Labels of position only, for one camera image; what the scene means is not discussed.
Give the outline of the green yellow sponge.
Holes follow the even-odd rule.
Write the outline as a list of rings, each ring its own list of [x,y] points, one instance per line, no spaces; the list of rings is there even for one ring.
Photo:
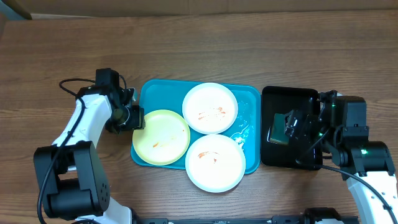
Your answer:
[[[276,113],[271,127],[269,141],[275,144],[288,145],[289,137],[285,134],[286,120],[284,114]]]

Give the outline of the yellow plate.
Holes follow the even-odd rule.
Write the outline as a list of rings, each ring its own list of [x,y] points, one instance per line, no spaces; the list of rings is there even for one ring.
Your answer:
[[[190,128],[176,112],[155,110],[144,116],[145,128],[132,134],[134,152],[144,162],[165,166],[178,161],[190,144]]]

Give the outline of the white plate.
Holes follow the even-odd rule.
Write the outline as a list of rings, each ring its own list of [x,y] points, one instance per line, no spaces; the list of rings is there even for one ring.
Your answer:
[[[235,122],[238,102],[231,90],[218,83],[201,83],[185,95],[182,114],[198,133],[219,134]]]
[[[240,183],[246,170],[246,158],[234,140],[211,134],[197,139],[189,147],[185,169],[199,189],[222,193]]]

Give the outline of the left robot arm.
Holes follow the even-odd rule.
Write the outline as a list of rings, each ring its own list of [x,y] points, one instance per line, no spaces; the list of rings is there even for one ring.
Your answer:
[[[34,153],[39,185],[37,215],[73,223],[140,223],[136,212],[110,194],[96,150],[102,131],[144,129],[144,109],[135,104],[134,88],[111,68],[96,70],[91,86],[73,96],[76,107],[62,134]]]

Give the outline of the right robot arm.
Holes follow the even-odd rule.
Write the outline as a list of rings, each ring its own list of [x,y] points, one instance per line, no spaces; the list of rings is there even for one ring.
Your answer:
[[[397,223],[396,169],[386,144],[369,140],[365,99],[331,90],[318,102],[318,115],[292,110],[285,116],[288,137],[310,139],[295,162],[340,173],[363,223]]]

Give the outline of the black plastic tray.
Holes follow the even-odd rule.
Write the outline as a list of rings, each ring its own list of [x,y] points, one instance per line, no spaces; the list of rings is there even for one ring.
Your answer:
[[[314,164],[323,164],[320,146],[309,149],[289,149],[288,145],[275,144],[269,141],[271,127],[276,113],[286,114],[286,96],[317,96],[318,92],[309,88],[291,88],[282,86],[266,86],[262,90],[261,101],[261,162],[267,166],[287,167],[293,169],[317,170]],[[325,132],[316,132],[319,139]]]

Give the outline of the teal plastic tray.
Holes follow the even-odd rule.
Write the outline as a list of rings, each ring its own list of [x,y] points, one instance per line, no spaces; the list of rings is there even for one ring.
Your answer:
[[[182,114],[185,95],[198,82],[183,80],[153,79],[146,82],[139,98],[144,113],[155,110],[170,110]],[[238,115],[233,125],[222,135],[235,140],[246,158],[246,174],[252,174],[259,167],[261,150],[261,94],[249,85],[226,84],[238,102]]]

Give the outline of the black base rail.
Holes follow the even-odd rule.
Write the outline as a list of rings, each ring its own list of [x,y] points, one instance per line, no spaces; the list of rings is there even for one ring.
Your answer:
[[[334,208],[307,208],[298,215],[274,215],[271,218],[181,219],[138,218],[141,224],[359,224],[356,216],[341,216]]]

